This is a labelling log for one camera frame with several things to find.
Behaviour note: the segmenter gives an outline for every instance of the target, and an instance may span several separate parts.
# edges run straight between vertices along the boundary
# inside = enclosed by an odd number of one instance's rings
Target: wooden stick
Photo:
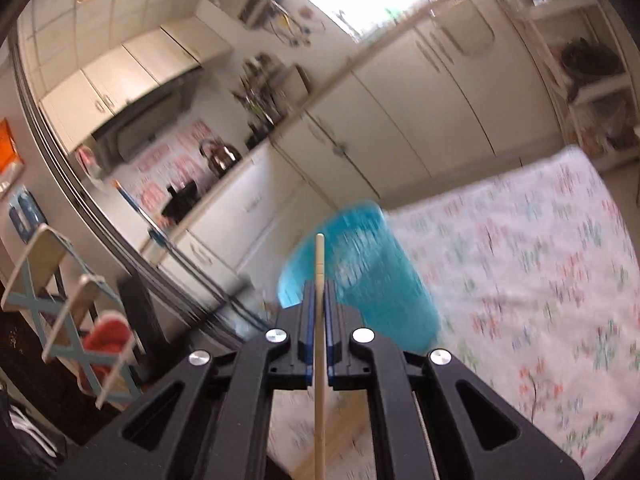
[[[340,453],[353,447],[353,441],[371,427],[367,394],[364,390],[341,392],[340,394],[343,400],[326,414],[324,422],[326,435],[324,460],[325,464],[329,464],[329,466],[338,460]],[[315,480],[312,453],[308,453],[304,460],[296,466],[291,473],[291,478],[294,480]]]
[[[315,407],[315,480],[324,480],[324,391],[326,384],[326,349],[324,346],[324,235],[316,235],[316,326],[314,341],[314,407]]]

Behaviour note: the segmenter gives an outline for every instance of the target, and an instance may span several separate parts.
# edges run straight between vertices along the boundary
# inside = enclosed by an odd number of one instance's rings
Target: kitchen counter
[[[387,45],[395,41],[399,36],[411,29],[416,23],[424,20],[430,15],[432,9],[436,9],[438,6],[448,2],[450,0],[438,0],[425,4],[425,6],[418,9],[411,16],[407,17],[404,21],[388,30],[374,43],[367,45],[357,56],[350,59],[348,63],[335,71],[334,76],[329,78],[322,86],[320,86],[315,92],[313,92],[296,110],[290,113],[285,118],[270,136],[261,142],[251,153],[246,156],[238,165],[236,165],[228,175],[224,177],[219,183],[217,183],[189,212],[189,214],[171,230],[169,237],[171,240],[178,240],[185,231],[210,207],[210,204],[216,199],[216,197],[222,193],[249,164],[254,164],[254,160],[264,154],[265,150],[274,142],[281,134],[284,133],[292,124],[294,124],[300,114],[311,105],[316,103],[319,98],[322,97],[330,89],[334,88],[346,75],[351,73],[351,70],[362,65],[369,59],[370,56],[385,48]],[[147,242],[141,248],[141,252],[146,255],[152,263],[157,263],[163,256],[164,251],[153,250],[153,244],[151,240]]]
[[[271,146],[270,140],[264,139],[258,146],[252,149],[248,154],[246,154],[240,162],[238,162],[229,172],[221,178],[217,183],[213,185],[209,191],[207,191],[204,196],[200,199],[200,201],[189,211],[187,216],[176,226],[165,231],[168,235],[169,239],[172,242],[175,242],[180,238],[187,229],[200,217],[203,213],[210,207],[211,203],[225,190],[227,189],[234,180],[240,175],[246,168],[252,164],[255,164],[255,161],[264,156],[266,150]],[[164,255],[164,250],[157,246],[151,238],[146,235],[145,241],[138,245],[140,248],[140,252],[146,257],[146,259],[152,263],[157,264]]]

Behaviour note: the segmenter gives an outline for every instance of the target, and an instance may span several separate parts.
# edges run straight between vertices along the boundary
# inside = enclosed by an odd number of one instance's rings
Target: kitchen cabinet
[[[81,70],[45,95],[41,107],[67,153],[113,117]]]
[[[356,167],[308,116],[289,127],[276,145],[338,208],[359,200],[379,199]]]
[[[308,113],[345,149],[380,196],[429,177],[414,149],[353,75]]]
[[[100,56],[82,72],[113,114],[158,86],[123,46]]]
[[[271,146],[243,161],[189,231],[235,269],[303,183],[302,177]]]
[[[164,23],[161,27],[201,64],[232,50],[231,45],[196,16],[178,22]]]
[[[265,300],[276,301],[278,278],[287,259],[298,243],[333,212],[311,186],[301,186],[240,265],[238,274],[249,276]]]
[[[494,41],[474,56],[456,46],[437,18],[417,29],[431,43],[466,96],[495,153],[546,139],[559,131],[548,92],[529,51],[495,0],[471,0]],[[469,34],[477,30],[471,24]]]
[[[161,28],[127,41],[123,46],[158,84],[166,83],[199,65]]]
[[[431,176],[494,156],[456,81],[414,30],[373,56],[355,75]]]
[[[189,232],[185,232],[175,245],[225,291],[238,285],[239,279],[236,274]],[[158,267],[199,303],[207,306],[217,304],[211,293],[171,256],[165,256]]]

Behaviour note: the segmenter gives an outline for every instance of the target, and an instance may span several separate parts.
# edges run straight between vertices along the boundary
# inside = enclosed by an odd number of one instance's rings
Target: kettle
[[[209,169],[222,178],[227,171],[234,167],[242,155],[231,144],[221,140],[203,139],[200,141],[200,155],[209,161]]]

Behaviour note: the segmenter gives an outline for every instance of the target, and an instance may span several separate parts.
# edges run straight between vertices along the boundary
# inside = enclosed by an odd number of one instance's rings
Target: wall shelf
[[[596,7],[598,0],[549,0],[537,6],[527,9],[527,17],[530,20],[546,20],[560,16],[572,10],[581,10],[587,7]]]
[[[614,149],[607,150],[603,155],[592,159],[591,163],[599,173],[604,173],[631,162],[635,158],[638,158],[637,146],[621,152]]]
[[[578,96],[574,99],[572,105],[579,106],[590,103],[625,88],[631,88],[631,76],[628,73],[607,77],[580,87]]]

